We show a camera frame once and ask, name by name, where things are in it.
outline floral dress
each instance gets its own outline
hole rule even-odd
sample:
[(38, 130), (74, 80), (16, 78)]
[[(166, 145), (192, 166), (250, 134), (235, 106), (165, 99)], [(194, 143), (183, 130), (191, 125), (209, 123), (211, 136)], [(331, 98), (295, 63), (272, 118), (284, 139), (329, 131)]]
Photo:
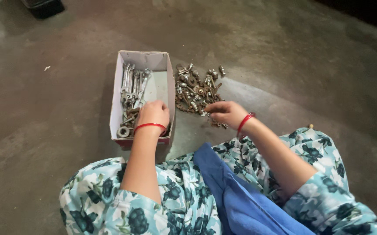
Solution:
[[(289, 200), (259, 150), (248, 138), (213, 147), (235, 174), (254, 185), (290, 216), (317, 234), (377, 234), (377, 217), (355, 202), (331, 138), (300, 128), (280, 137), (318, 170)], [(60, 214), (68, 234), (221, 234), (216, 202), (204, 184), (194, 153), (156, 165), (161, 204), (120, 190), (123, 158), (92, 163), (76, 172), (60, 192)]]

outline gray floor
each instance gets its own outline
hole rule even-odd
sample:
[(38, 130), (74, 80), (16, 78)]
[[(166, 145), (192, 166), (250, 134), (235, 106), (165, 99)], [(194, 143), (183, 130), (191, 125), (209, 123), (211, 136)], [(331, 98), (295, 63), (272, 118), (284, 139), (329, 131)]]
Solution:
[[(66, 234), (61, 186), (128, 156), (108, 130), (121, 49), (167, 51), (202, 74), (222, 64), (223, 99), (279, 135), (313, 123), (331, 136), (351, 191), (377, 214), (377, 28), (311, 0), (64, 3), (41, 21), (0, 0), (0, 234)], [(158, 161), (235, 136), (180, 111), (176, 124)]]

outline red bracelet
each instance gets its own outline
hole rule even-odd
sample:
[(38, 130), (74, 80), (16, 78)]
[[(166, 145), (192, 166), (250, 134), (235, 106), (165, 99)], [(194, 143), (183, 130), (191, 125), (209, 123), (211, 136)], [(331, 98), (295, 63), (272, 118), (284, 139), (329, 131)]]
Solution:
[(165, 135), (165, 133), (167, 132), (166, 127), (162, 126), (161, 124), (158, 124), (158, 123), (145, 123), (145, 124), (137, 126), (133, 133), (136, 133), (136, 131), (139, 128), (144, 127), (144, 126), (159, 126), (159, 127), (162, 127), (164, 129), (164, 131), (161, 133), (160, 137), (163, 136), (163, 135)]
[(237, 133), (237, 137), (238, 137), (238, 139), (243, 139), (243, 138), (245, 138), (246, 136), (239, 136), (239, 134), (241, 133), (241, 129), (242, 129), (242, 127), (244, 126), (244, 124), (250, 119), (250, 118), (253, 118), (253, 117), (255, 117), (255, 113), (254, 112), (250, 112), (250, 113), (248, 113), (248, 115), (246, 115), (245, 116), (245, 118), (242, 120), (242, 122), (241, 122), (241, 124), (239, 125), (239, 127), (238, 127), (238, 133)]

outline person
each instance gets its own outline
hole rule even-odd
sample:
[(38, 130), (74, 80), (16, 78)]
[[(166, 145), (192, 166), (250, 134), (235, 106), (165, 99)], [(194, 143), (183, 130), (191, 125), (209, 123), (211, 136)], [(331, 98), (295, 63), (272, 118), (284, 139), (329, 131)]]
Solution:
[[(205, 109), (231, 128), (248, 112), (235, 102)], [(169, 124), (162, 101), (147, 102), (138, 126)], [(77, 171), (60, 192), (68, 234), (221, 234), (216, 202), (193, 153), (155, 165), (163, 129), (134, 134), (127, 163), (110, 158)], [(256, 118), (242, 126), (248, 137), (213, 147), (240, 178), (256, 187), (316, 234), (377, 234), (377, 216), (349, 192), (347, 175), (331, 138), (312, 128), (278, 137)]]

